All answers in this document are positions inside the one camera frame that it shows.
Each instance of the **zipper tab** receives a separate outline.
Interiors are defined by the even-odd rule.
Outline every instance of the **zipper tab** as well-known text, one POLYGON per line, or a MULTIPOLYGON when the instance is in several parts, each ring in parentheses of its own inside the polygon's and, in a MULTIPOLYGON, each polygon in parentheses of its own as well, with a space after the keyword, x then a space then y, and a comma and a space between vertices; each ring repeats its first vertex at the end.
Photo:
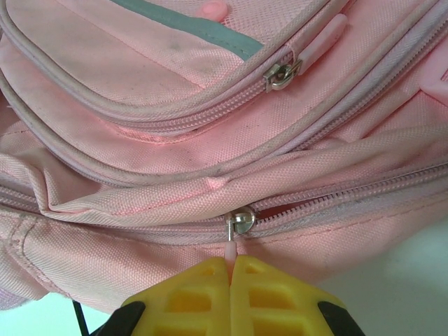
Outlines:
POLYGON ((336 15, 318 34, 318 36, 299 54, 292 64, 274 64, 263 76, 266 92, 282 90, 297 75, 302 75, 308 68, 322 57, 339 40, 347 25, 347 16, 336 15))
POLYGON ((225 215, 227 224, 228 240, 233 240, 233 233, 240 235, 248 232, 256 222, 255 212, 248 206, 231 211, 225 215))

